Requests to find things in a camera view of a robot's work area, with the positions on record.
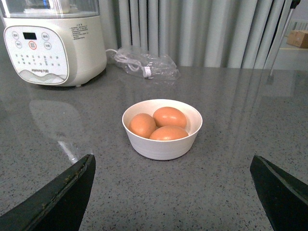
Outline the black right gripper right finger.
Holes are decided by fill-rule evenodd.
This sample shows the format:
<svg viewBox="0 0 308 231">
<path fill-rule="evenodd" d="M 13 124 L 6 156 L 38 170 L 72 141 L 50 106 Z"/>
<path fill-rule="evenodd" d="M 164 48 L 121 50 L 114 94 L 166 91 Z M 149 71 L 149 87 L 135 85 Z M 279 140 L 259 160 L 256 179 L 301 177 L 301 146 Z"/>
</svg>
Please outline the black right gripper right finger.
<svg viewBox="0 0 308 231">
<path fill-rule="evenodd" d="M 273 230 L 306 231 L 308 185 L 258 155 L 253 157 L 250 173 Z"/>
</svg>

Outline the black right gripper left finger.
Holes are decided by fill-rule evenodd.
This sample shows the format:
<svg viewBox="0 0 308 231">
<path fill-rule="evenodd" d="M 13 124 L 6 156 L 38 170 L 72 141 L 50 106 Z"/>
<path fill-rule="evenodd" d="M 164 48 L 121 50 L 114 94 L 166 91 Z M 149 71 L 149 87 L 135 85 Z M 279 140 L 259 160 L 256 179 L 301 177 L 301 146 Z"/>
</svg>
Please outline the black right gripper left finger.
<svg viewBox="0 0 308 231">
<path fill-rule="evenodd" d="M 96 169 L 87 154 L 28 199 L 0 217 L 2 231 L 78 231 Z"/>
</svg>

